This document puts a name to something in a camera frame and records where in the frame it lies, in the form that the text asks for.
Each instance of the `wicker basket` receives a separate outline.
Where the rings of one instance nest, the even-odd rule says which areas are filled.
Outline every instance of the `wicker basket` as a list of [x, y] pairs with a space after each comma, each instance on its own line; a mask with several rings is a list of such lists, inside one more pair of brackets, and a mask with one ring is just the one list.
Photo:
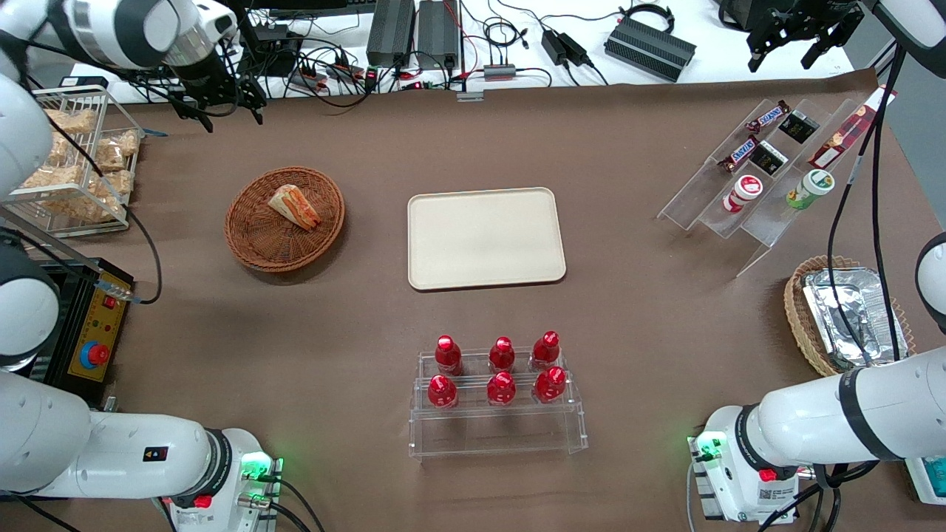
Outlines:
[[[840, 256], [834, 256], [834, 268], [855, 268], [860, 263]], [[818, 332], [815, 319], [808, 309], [808, 301], [805, 300], [805, 294], [801, 291], [801, 277], [809, 272], [823, 270], [828, 267], [828, 257], [812, 257], [802, 262], [788, 279], [785, 284], [785, 315], [788, 316], [788, 324], [792, 328], [792, 334], [795, 335], [795, 341], [798, 348], [805, 355], [808, 363], [824, 377], [837, 375], [840, 373], [830, 362], [828, 353], [821, 343], [821, 334]], [[910, 326], [907, 325], [903, 317], [903, 309], [897, 304], [897, 301], [890, 298], [890, 306], [893, 307], [894, 314], [900, 320], [900, 326], [903, 330], [903, 338], [906, 340], [906, 349], [911, 355], [916, 353], [916, 345], [913, 342], [913, 334]]]
[[[276, 189], [296, 185], [322, 217], [306, 231], [268, 205]], [[345, 203], [328, 176], [310, 168], [287, 167], [254, 179], [227, 210], [223, 231], [230, 251], [245, 266], [260, 272], [290, 272], [325, 253], [342, 230]]]

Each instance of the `beige tray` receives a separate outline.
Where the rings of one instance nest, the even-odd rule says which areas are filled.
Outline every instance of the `beige tray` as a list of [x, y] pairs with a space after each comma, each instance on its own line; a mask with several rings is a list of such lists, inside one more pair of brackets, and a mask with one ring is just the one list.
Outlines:
[[547, 188], [420, 194], [408, 202], [408, 280], [417, 290], [563, 276], [555, 195]]

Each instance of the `power supply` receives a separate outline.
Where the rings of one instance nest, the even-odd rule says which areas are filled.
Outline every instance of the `power supply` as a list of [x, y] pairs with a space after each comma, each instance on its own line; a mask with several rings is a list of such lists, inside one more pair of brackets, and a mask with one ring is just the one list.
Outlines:
[[425, 52], [417, 54], [417, 63], [424, 70], [438, 68], [438, 63], [447, 69], [460, 66], [460, 29], [454, 22], [457, 12], [457, 0], [421, 0], [416, 49]]
[[676, 82], [696, 46], [624, 17], [604, 42], [604, 53], [665, 80]]
[[413, 0], [378, 0], [368, 35], [368, 62], [377, 66], [406, 66], [413, 21]]

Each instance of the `foil tray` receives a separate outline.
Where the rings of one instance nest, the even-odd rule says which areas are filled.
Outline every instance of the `foil tray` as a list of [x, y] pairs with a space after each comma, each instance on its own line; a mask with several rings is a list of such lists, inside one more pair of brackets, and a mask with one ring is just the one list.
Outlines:
[[[805, 300], [831, 364], [847, 371], [854, 367], [894, 362], [893, 341], [877, 272], [868, 268], [835, 268], [834, 284], [840, 306], [832, 293], [827, 269], [810, 272], [801, 278]], [[841, 318], [842, 312], [848, 318], [854, 337]], [[901, 356], [905, 358], [909, 353], [903, 330], [899, 320], [894, 320], [894, 323]]]

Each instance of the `acrylic display rack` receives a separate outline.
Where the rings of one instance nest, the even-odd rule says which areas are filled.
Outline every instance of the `acrylic display rack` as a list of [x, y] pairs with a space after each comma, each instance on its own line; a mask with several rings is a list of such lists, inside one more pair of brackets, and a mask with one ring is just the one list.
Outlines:
[[[803, 99], [797, 106], [792, 106], [792, 109], [805, 114], [820, 126], [803, 144], [799, 144], [779, 129], [784, 118], [755, 135], [757, 139], [768, 142], [788, 158], [773, 175], [748, 160], [732, 173], [719, 167], [718, 163], [738, 149], [750, 135], [745, 123], [767, 113], [775, 106], [776, 102], [763, 100], [709, 155], [699, 171], [657, 215], [658, 219], [672, 220], [685, 231], [690, 231], [700, 222], [723, 239], [728, 239], [740, 229], [745, 231], [759, 243], [759, 248], [736, 274], [737, 277], [771, 251], [788, 226], [802, 212], [789, 206], [785, 202], [785, 196], [797, 186], [806, 173], [815, 169], [808, 163], [811, 156], [860, 107], [853, 100], [846, 99], [834, 113], [828, 113], [810, 100]], [[845, 154], [846, 152], [826, 170], [832, 171]], [[762, 195], [747, 204], [742, 211], [728, 212], [723, 208], [723, 198], [732, 190], [736, 180], [747, 174], [762, 181]], [[847, 176], [837, 178], [838, 176], [835, 176], [836, 182], [843, 183], [847, 180]]]
[[516, 398], [506, 406], [491, 406], [486, 384], [493, 376], [489, 349], [465, 350], [464, 374], [451, 377], [457, 385], [459, 404], [447, 410], [434, 408], [427, 398], [430, 378], [438, 373], [433, 352], [420, 353], [411, 399], [409, 453], [417, 460], [431, 456], [505, 454], [510, 452], [587, 449], [585, 410], [574, 376], [564, 355], [558, 365], [566, 370], [567, 388], [554, 402], [532, 398], [537, 372], [527, 367], [530, 346], [517, 346], [513, 379]]

